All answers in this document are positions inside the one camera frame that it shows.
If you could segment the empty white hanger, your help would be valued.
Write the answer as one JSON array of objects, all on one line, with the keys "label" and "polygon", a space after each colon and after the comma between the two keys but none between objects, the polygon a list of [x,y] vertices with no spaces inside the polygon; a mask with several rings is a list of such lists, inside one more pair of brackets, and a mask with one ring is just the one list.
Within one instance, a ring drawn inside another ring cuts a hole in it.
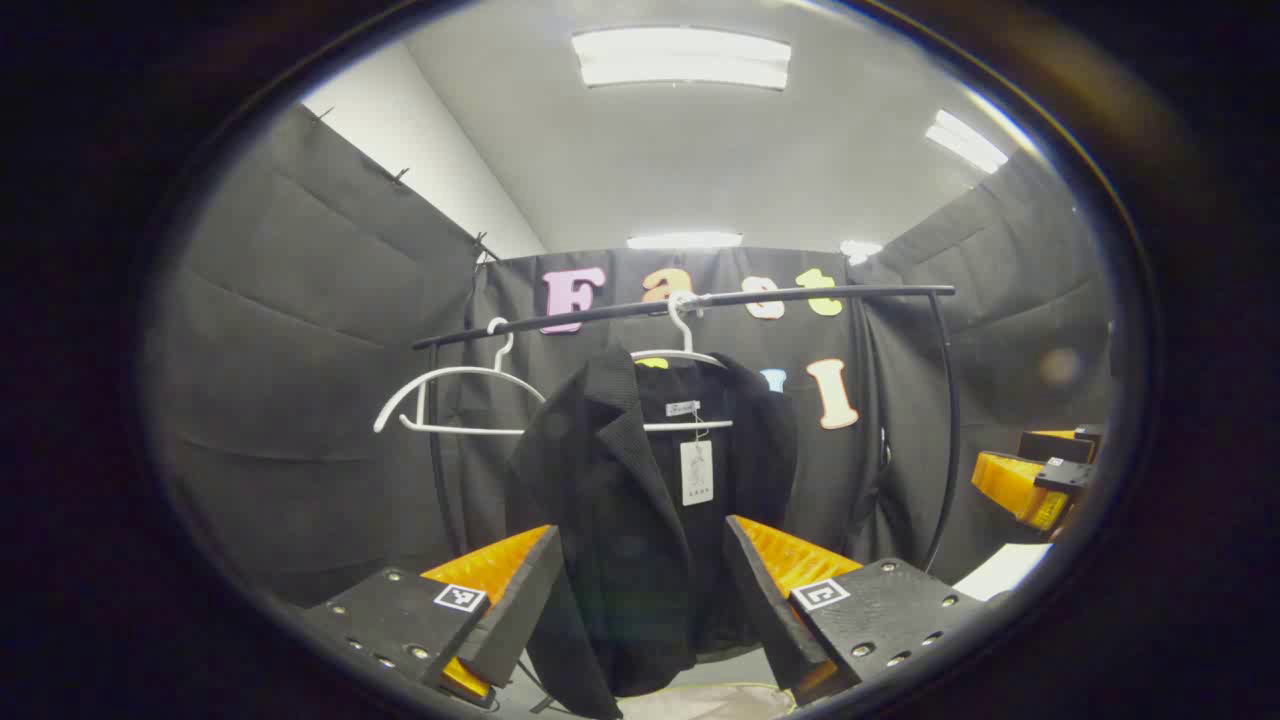
[{"label": "empty white hanger", "polygon": [[445,366],[440,369],[434,369],[426,372],[412,380],[407,382],[404,386],[399,387],[381,406],[378,416],[372,421],[372,432],[375,434],[381,433],[392,416],[396,414],[397,409],[403,401],[411,395],[416,395],[416,418],[410,419],[403,413],[397,414],[399,423],[403,428],[408,430],[429,433],[429,434],[449,434],[449,436],[521,436],[522,429],[508,429],[508,428],[481,428],[481,427],[453,427],[444,425],[439,423],[426,421],[428,410],[428,391],[431,384],[436,380],[444,378],[451,378],[456,375],[477,375],[488,379],[497,379],[508,382],[526,392],[529,392],[539,404],[544,404],[547,397],[538,388],[527,383],[526,380],[508,373],[504,370],[504,360],[507,355],[515,346],[515,331],[509,327],[503,316],[497,316],[490,320],[484,334],[486,337],[502,334],[507,338],[506,343],[495,351],[492,366]]}]

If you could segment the black metal clothes rack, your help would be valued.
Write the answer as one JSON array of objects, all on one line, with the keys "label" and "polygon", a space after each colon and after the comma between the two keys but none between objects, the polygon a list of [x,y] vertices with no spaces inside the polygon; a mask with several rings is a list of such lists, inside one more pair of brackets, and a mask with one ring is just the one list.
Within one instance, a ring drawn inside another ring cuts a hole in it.
[{"label": "black metal clothes rack", "polygon": [[[950,520],[951,510],[954,506],[954,498],[957,487],[957,465],[959,465],[959,396],[954,379],[954,354],[952,354],[952,341],[948,333],[947,323],[945,315],[940,307],[941,297],[950,297],[956,293],[956,288],[946,284],[837,284],[831,287],[819,288],[788,288],[788,290],[765,290],[765,291],[740,291],[732,293],[703,293],[700,296],[709,295],[708,300],[699,302],[701,310],[708,307],[727,307],[739,306],[749,304],[763,304],[763,302],[790,302],[810,299],[872,299],[872,297],[924,297],[929,302],[931,313],[933,316],[933,323],[936,332],[940,338],[940,351],[942,357],[943,378],[946,383],[947,400],[948,400],[948,443],[947,443],[947,469],[943,484],[942,500],[940,503],[940,512],[937,523],[934,525],[933,533],[931,536],[931,542],[928,550],[925,551],[925,569],[931,570],[934,566],[936,559],[942,548],[942,542],[945,532]],[[567,324],[586,324],[590,322],[603,322],[612,320],[623,316],[654,316],[655,314],[664,311],[667,313],[666,301],[650,301],[650,302],[636,302],[636,304],[620,304],[604,307],[591,307],[586,310],[577,310],[572,313],[561,313],[554,315],[535,316],[531,319],[524,319],[517,322],[507,322],[515,333],[525,331],[544,329],[553,325],[567,325]],[[461,331],[452,334],[439,334],[433,337],[426,337],[413,341],[410,347],[413,351],[424,351],[426,348],[456,345],[462,342],[468,342],[472,340],[486,338],[484,334],[485,329],[470,329]]]}]

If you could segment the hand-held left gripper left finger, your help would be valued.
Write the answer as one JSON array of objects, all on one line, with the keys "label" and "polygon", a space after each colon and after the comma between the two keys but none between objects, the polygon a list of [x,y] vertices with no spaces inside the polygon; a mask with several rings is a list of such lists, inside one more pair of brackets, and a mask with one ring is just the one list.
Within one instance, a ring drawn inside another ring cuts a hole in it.
[{"label": "hand-held left gripper left finger", "polygon": [[425,571],[379,569],[301,616],[416,691],[486,708],[509,684],[562,569],[559,530],[541,525]]}]

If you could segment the white hanger holding jacket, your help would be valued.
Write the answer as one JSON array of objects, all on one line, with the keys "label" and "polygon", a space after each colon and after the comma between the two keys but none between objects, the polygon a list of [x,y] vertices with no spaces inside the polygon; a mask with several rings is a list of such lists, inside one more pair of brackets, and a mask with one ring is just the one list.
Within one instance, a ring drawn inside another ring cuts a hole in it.
[{"label": "white hanger holding jacket", "polygon": [[[673,291],[666,301],[667,315],[680,332],[682,342],[681,346],[678,348],[649,348],[631,352],[631,359],[635,363],[650,359],[678,359],[726,369],[726,365],[721,360],[708,354],[700,354],[694,348],[691,328],[684,319],[684,314],[687,310],[701,313],[699,302],[708,300],[709,297],[709,295],[700,296],[691,291]],[[731,428],[733,424],[728,420],[705,421],[699,415],[700,410],[698,407],[691,407],[691,413],[695,416],[692,421],[646,423],[644,429],[646,433],[687,432],[692,433],[695,439],[703,439],[710,433],[710,430]]]}]

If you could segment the black backdrop cloth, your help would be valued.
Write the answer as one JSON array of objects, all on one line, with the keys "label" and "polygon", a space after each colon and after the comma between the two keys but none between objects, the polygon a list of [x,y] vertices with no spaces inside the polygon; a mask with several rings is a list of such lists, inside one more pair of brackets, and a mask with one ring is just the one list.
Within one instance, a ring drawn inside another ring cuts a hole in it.
[{"label": "black backdrop cloth", "polygon": [[[376,565],[422,568],[506,536],[503,473],[518,438],[431,439],[375,416],[406,380],[492,360],[500,338],[415,351],[419,338],[547,311],[548,273],[579,282],[570,309],[666,290],[947,284],[960,469],[1012,452],[1023,430],[1106,423],[1108,309],[1091,232],[1061,182],[1015,154],[995,177],[850,266],[835,252],[627,249],[474,268],[456,223],[393,187],[334,129],[289,110],[223,178],[156,296],[145,377],[168,473],[220,547],[257,582],[314,603]],[[947,386],[924,299],[787,301],[781,319],[722,307],[696,347],[785,373],[799,461],[786,532],[855,559],[920,562],[941,510]],[[812,363],[844,361],[860,420],[822,429]]]}]

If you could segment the large rectangular ceiling light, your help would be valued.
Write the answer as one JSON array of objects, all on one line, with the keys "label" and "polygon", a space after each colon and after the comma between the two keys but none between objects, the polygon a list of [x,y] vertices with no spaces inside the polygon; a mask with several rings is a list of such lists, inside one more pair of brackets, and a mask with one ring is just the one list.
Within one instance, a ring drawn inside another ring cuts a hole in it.
[{"label": "large rectangular ceiling light", "polygon": [[588,87],[712,83],[782,91],[790,44],[724,29],[623,27],[573,35],[571,45]]}]

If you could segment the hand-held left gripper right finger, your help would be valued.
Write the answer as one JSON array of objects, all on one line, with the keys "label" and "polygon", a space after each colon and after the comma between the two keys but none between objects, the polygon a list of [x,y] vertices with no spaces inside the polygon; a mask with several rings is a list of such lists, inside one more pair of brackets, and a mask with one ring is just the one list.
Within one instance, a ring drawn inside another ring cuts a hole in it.
[{"label": "hand-held left gripper right finger", "polygon": [[901,559],[859,564],[739,515],[723,547],[774,679],[801,706],[918,665],[988,611]]}]

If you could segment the black ribbed jacket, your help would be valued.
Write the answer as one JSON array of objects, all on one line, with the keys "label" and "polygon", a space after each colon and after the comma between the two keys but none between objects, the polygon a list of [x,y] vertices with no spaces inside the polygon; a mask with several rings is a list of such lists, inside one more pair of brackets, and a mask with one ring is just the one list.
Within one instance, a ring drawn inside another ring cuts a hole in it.
[{"label": "black ribbed jacket", "polygon": [[506,525],[557,527],[564,570],[527,643],[570,712],[667,687],[759,639],[722,546],[724,519],[782,523],[797,473],[792,401],[733,359],[643,366],[591,355],[536,411],[506,473]]}]

